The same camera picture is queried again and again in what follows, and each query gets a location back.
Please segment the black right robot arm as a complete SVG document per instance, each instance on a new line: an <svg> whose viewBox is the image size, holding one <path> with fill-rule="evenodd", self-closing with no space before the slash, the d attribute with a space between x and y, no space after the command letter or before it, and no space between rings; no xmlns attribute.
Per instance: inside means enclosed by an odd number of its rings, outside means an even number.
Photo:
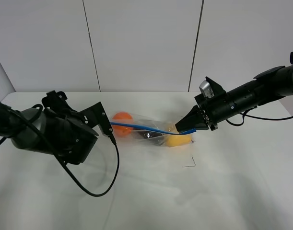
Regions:
<svg viewBox="0 0 293 230"><path fill-rule="evenodd" d="M196 105L176 123L179 133L189 130L215 130L219 122L257 106L293 95L293 65L278 66L258 74L229 92L206 77L195 96Z"/></svg>

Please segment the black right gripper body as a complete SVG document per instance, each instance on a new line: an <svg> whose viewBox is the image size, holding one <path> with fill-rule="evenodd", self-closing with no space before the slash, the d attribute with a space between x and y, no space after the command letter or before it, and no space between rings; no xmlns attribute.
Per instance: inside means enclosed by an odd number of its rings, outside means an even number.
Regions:
<svg viewBox="0 0 293 230"><path fill-rule="evenodd" d="M218 128L219 122L235 115L235 103L227 93L212 98L199 94L195 100L211 131Z"/></svg>

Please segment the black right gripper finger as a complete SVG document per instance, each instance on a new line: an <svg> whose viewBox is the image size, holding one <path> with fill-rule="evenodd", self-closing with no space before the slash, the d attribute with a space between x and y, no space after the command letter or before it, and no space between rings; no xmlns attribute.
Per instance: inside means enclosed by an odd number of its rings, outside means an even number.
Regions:
<svg viewBox="0 0 293 230"><path fill-rule="evenodd" d="M190 130L208 130L209 127L203 118L199 117L184 117L175 124L179 133L187 132Z"/></svg>
<svg viewBox="0 0 293 230"><path fill-rule="evenodd" d="M183 117L185 122L204 122L203 112L198 106L193 106L189 113Z"/></svg>

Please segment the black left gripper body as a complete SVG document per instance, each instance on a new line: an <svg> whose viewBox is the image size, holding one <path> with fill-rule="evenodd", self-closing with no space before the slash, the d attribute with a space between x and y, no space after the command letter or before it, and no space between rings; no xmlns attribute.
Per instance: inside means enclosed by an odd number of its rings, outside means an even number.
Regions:
<svg viewBox="0 0 293 230"><path fill-rule="evenodd" d="M62 160L74 165L83 163L98 140L98 133L75 117L58 115L47 108L44 115L44 136Z"/></svg>

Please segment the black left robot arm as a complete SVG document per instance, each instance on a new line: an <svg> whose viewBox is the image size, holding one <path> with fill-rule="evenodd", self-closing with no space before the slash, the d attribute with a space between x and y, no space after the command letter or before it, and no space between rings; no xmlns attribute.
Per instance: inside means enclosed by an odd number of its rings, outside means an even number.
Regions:
<svg viewBox="0 0 293 230"><path fill-rule="evenodd" d="M15 115L0 102L0 137L11 139L18 149L56 153L65 163L85 161L98 139L95 126L107 137L113 134L101 103L78 112L65 99L44 97L41 104Z"/></svg>

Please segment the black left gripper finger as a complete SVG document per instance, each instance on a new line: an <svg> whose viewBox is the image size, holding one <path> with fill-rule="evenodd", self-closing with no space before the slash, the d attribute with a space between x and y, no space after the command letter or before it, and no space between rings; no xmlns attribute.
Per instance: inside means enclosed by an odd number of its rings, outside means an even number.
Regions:
<svg viewBox="0 0 293 230"><path fill-rule="evenodd" d="M94 128L99 126L101 133L105 137L110 137L113 135L112 126L101 102L98 102L91 107L80 111L80 114L84 117L85 124L88 127Z"/></svg>

